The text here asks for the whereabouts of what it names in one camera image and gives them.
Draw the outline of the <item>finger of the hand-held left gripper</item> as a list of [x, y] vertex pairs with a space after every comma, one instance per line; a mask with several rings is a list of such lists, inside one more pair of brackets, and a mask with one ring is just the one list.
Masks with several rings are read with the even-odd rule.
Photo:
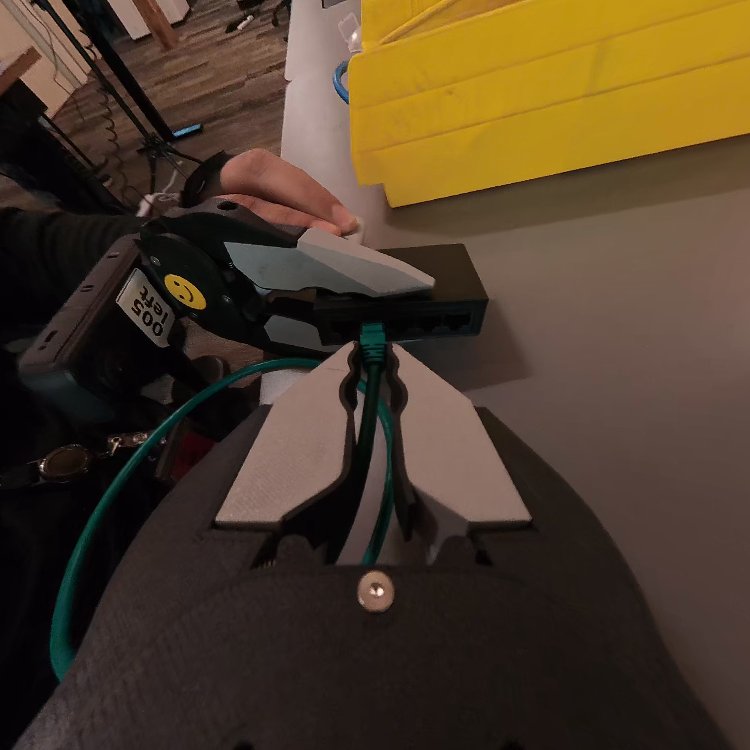
[[267, 291], [324, 289], [392, 297], [430, 292], [435, 279], [399, 259], [323, 230], [305, 230], [294, 248], [226, 241], [234, 267]]
[[310, 323], [274, 315], [268, 319], [264, 330], [270, 342], [313, 352], [329, 352], [317, 328]]

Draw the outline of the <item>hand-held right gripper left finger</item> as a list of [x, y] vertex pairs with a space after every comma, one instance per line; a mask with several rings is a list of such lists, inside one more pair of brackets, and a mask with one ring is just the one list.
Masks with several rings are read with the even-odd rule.
[[262, 378], [270, 409], [214, 520], [218, 527], [279, 530], [348, 476], [355, 445], [358, 345], [311, 371]]

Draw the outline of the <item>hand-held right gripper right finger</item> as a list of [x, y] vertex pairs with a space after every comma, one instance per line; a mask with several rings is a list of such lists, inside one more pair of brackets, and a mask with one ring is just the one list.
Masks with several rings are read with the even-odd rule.
[[389, 390], [396, 516], [429, 562], [452, 537], [532, 522], [470, 399], [397, 343], [389, 344]]

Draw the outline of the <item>black ethernet switch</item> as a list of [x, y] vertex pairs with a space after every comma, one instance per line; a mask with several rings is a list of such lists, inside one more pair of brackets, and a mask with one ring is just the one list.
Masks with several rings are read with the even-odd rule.
[[323, 344], [358, 340], [364, 323], [381, 323], [386, 340], [396, 343], [481, 332], [489, 298], [464, 245], [390, 248], [382, 253], [432, 276], [433, 289], [388, 298], [318, 292], [314, 324]]

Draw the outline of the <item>person's left forearm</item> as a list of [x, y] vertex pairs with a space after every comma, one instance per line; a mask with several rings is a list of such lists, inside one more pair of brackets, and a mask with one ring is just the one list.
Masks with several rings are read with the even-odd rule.
[[144, 218], [1, 210], [2, 347], [46, 325], [121, 237]]

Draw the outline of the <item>person's left hand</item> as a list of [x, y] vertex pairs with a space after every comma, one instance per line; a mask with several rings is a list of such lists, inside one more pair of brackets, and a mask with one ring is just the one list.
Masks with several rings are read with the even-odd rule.
[[315, 228], [334, 236], [359, 229], [355, 215], [322, 184], [263, 149], [230, 158], [219, 173], [219, 194], [269, 223]]

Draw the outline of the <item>black tripod stand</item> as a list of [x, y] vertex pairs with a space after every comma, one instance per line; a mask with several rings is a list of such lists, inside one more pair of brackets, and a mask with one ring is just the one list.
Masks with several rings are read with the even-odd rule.
[[63, 35], [73, 45], [89, 66], [104, 90], [115, 101], [126, 118], [135, 126], [141, 137], [143, 153], [149, 163], [152, 177], [156, 175], [156, 163], [159, 160], [172, 164], [178, 174], [184, 175], [180, 162], [199, 164], [200, 159], [185, 154], [175, 147], [176, 143], [185, 141], [203, 133], [201, 124], [189, 125], [179, 130], [168, 126], [162, 115], [158, 112], [154, 103], [146, 95], [136, 78], [126, 66], [121, 56], [117, 53], [107, 33], [101, 28], [100, 23], [94, 16], [88, 14], [81, 2], [63, 1], [63, 7], [76, 21], [82, 34], [98, 52], [103, 63], [114, 76], [119, 84], [116, 87], [107, 77], [100, 64], [95, 61], [95, 55], [80, 41], [76, 33], [66, 24], [60, 13], [54, 8], [51, 1], [32, 1], [31, 6], [39, 7], [43, 13], [51, 18], [51, 21], [62, 31]]

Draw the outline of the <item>metal badge reel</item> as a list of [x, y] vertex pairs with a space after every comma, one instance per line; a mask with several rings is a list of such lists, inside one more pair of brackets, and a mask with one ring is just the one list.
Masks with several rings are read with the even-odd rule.
[[103, 451], [95, 451], [81, 444], [55, 448], [42, 458], [3, 470], [1, 489], [10, 491], [41, 484], [76, 482], [98, 464], [140, 448], [152, 434], [153, 431], [150, 430], [110, 435]]

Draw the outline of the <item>white cabinet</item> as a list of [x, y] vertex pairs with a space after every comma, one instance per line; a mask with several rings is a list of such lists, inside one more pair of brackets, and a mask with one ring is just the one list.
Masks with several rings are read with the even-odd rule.
[[[108, 1], [108, 3], [132, 40], [138, 41], [151, 36], [152, 33], [135, 2]], [[156, 3], [172, 27], [183, 22], [191, 11], [191, 5], [186, 1], [156, 1]]]

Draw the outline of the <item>wooden desk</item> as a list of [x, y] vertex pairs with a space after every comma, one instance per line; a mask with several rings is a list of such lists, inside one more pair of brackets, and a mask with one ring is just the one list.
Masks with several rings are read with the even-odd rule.
[[41, 53], [35, 47], [29, 47], [13, 58], [1, 63], [1, 96], [30, 71], [41, 60]]

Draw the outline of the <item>yellow plastic bin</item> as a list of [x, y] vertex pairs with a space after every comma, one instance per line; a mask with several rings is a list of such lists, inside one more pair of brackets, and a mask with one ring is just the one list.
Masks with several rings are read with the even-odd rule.
[[748, 1], [361, 2], [352, 166], [390, 207], [748, 134]]

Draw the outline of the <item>wooden post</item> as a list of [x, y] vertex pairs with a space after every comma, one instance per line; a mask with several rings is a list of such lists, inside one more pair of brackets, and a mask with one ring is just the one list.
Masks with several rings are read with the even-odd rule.
[[165, 51], [178, 43], [177, 35], [157, 1], [133, 1], [149, 32]]

